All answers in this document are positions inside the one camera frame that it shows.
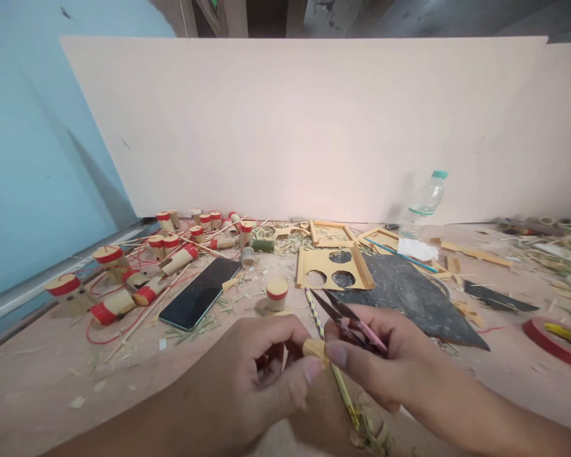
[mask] green bottle cap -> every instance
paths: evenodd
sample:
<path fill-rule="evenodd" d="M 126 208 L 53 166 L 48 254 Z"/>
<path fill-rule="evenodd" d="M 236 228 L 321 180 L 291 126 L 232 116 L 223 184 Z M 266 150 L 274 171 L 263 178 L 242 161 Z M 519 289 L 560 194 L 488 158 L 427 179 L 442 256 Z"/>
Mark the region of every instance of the green bottle cap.
<path fill-rule="evenodd" d="M 432 173 L 431 177 L 432 178 L 440 178 L 440 179 L 446 179 L 446 177 L 449 175 L 448 171 L 444 171 L 444 170 L 436 170 Z"/>

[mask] phone screen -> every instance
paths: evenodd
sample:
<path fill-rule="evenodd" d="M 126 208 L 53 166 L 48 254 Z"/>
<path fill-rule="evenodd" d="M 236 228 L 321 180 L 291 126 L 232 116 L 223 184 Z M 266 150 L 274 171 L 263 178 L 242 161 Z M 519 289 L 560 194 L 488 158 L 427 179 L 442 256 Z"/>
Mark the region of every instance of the phone screen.
<path fill-rule="evenodd" d="M 241 268 L 239 262 L 217 258 L 159 314 L 159 318 L 184 330 L 193 330 L 222 293 L 222 283 Z"/>

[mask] bamboo cylinder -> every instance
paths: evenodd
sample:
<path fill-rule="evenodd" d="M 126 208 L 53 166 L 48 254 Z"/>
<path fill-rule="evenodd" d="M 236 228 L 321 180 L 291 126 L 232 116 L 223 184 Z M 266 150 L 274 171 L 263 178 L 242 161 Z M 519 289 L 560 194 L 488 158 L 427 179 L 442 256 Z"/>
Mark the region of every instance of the bamboo cylinder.
<path fill-rule="evenodd" d="M 164 239 L 165 237 L 162 235 L 154 235 L 153 237 L 148 238 L 150 250 L 156 260 L 163 260 L 165 258 L 165 247 L 163 246 Z"/>
<path fill-rule="evenodd" d="M 235 247 L 235 239 L 234 238 L 227 238 L 227 239 L 217 239 L 214 238 L 209 243 L 210 249 L 216 251 L 217 249 L 230 249 Z"/>
<path fill-rule="evenodd" d="M 200 225 L 190 227 L 190 234 L 195 237 L 195 242 L 199 244 L 205 241 L 205 233 L 203 233 L 203 227 Z"/>
<path fill-rule="evenodd" d="M 239 234 L 239 247 L 244 248 L 252 239 L 252 223 L 250 221 L 243 221 L 241 223 L 241 233 Z"/>
<path fill-rule="evenodd" d="M 144 287 L 133 294 L 132 299 L 135 304 L 144 307 L 151 304 L 155 298 L 157 298 L 157 295 L 163 292 L 165 287 L 167 287 L 167 284 L 159 284 L 161 280 L 162 278 L 160 277 L 154 277 L 148 281 Z"/>
<path fill-rule="evenodd" d="M 159 221 L 159 225 L 161 226 L 161 230 L 163 232 L 173 233 L 176 231 L 175 227 L 173 227 L 173 224 L 171 223 L 171 216 L 167 211 L 161 211 L 160 213 L 157 213 L 157 220 Z"/>
<path fill-rule="evenodd" d="M 180 223 L 180 217 L 175 209 L 169 211 L 169 219 L 171 220 L 171 225 L 173 225 L 174 229 L 181 230 L 182 225 Z"/>
<path fill-rule="evenodd" d="M 47 282 L 44 288 L 66 308 L 68 315 L 83 315 L 95 304 L 93 296 L 73 274 L 61 275 Z"/>
<path fill-rule="evenodd" d="M 122 274 L 122 281 L 134 290 L 140 289 L 149 279 L 139 270 L 127 270 Z"/>
<path fill-rule="evenodd" d="M 177 235 L 170 235 L 163 239 L 163 248 L 165 248 L 165 255 L 169 255 L 180 246 L 181 239 Z"/>
<path fill-rule="evenodd" d="M 123 270 L 131 270 L 131 265 L 125 257 L 124 252 L 118 246 L 104 246 L 93 253 L 93 258 L 117 283 L 122 282 Z"/>
<path fill-rule="evenodd" d="M 195 225 L 201 225 L 201 211 L 200 208 L 195 208 L 190 210 L 190 215 L 195 220 Z"/>
<path fill-rule="evenodd" d="M 219 211 L 210 211 L 211 230 L 219 230 L 222 228 L 222 214 Z"/>
<path fill-rule="evenodd" d="M 287 279 L 276 276 L 266 284 L 266 307 L 271 311 L 283 311 L 286 307 Z"/>
<path fill-rule="evenodd" d="M 176 252 L 173 256 L 166 258 L 159 264 L 159 268 L 165 276 L 169 276 L 173 272 L 178 271 L 186 264 L 192 262 L 199 257 L 199 251 L 193 244 L 186 244 L 182 249 Z"/>
<path fill-rule="evenodd" d="M 115 322 L 135 308 L 135 302 L 129 292 L 122 290 L 110 295 L 102 303 L 91 308 L 91 313 L 101 325 L 107 326 Z"/>
<path fill-rule="evenodd" d="M 228 218 L 231 219 L 231 221 L 233 221 L 233 223 L 237 223 L 237 221 L 239 221 L 239 219 L 241 219 L 241 218 L 239 217 L 239 215 L 238 215 L 236 212 L 234 212 L 234 211 L 231 211 L 231 212 L 228 214 Z"/>
<path fill-rule="evenodd" d="M 201 219 L 201 227 L 203 227 L 203 230 L 210 231 L 211 230 L 211 216 L 210 215 L 200 215 L 199 219 Z"/>

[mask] circular hole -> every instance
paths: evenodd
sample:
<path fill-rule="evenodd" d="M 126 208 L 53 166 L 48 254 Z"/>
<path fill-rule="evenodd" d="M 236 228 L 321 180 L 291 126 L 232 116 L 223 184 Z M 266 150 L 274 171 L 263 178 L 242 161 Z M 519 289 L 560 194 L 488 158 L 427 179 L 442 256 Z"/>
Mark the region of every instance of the circular hole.
<path fill-rule="evenodd" d="M 333 273 L 332 280 L 337 286 L 342 287 L 343 289 L 355 284 L 355 277 L 350 272 L 346 271 L 337 271 Z"/>
<path fill-rule="evenodd" d="M 326 279 L 325 274 L 319 270 L 311 270 L 306 274 L 306 283 L 312 289 L 324 287 Z"/>
<path fill-rule="evenodd" d="M 351 261 L 351 253 L 347 251 L 334 251 L 328 256 L 334 263 L 347 263 Z"/>

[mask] pink scissors handle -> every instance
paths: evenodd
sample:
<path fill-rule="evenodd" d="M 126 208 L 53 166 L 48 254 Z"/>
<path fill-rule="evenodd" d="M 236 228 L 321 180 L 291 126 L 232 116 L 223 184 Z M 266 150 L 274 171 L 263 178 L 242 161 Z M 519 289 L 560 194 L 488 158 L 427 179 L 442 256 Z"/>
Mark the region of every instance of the pink scissors handle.
<path fill-rule="evenodd" d="M 373 332 L 370 329 L 370 327 L 367 326 L 361 320 L 357 321 L 355 325 L 357 325 L 360 328 L 360 330 L 364 333 L 364 335 L 366 335 L 366 337 L 371 341 L 371 343 L 378 348 L 383 357 L 387 358 L 387 346 L 385 346 L 385 344 L 381 341 L 381 339 L 378 336 L 376 336 L 376 333 Z"/>

